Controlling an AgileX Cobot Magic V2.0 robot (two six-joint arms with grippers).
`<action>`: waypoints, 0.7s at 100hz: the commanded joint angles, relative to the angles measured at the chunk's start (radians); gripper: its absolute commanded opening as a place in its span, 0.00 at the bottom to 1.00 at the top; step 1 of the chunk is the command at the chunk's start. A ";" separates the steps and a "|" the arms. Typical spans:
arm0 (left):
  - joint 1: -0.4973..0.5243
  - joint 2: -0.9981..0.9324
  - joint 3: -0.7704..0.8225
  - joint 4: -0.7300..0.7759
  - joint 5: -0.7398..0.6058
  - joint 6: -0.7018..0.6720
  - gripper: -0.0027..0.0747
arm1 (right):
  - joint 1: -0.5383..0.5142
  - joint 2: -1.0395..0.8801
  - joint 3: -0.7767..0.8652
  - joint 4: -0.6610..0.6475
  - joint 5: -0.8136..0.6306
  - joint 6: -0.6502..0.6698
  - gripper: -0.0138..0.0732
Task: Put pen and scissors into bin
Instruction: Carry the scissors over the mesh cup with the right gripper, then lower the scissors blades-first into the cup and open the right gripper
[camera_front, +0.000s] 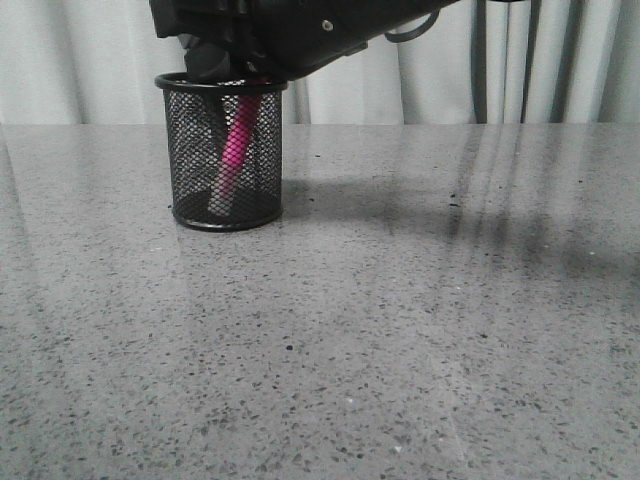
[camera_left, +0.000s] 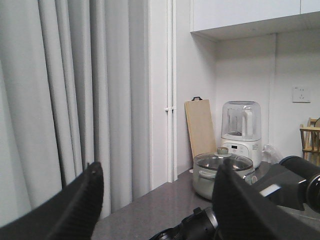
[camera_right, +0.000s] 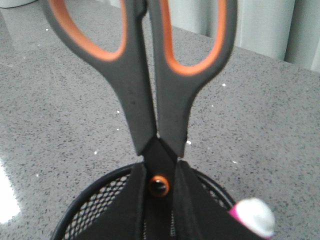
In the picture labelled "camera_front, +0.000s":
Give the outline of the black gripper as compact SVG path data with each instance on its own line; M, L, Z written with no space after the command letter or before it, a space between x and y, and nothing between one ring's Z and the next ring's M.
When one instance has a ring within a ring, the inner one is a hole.
M295 80L445 1L152 1L158 37L177 37L190 81Z

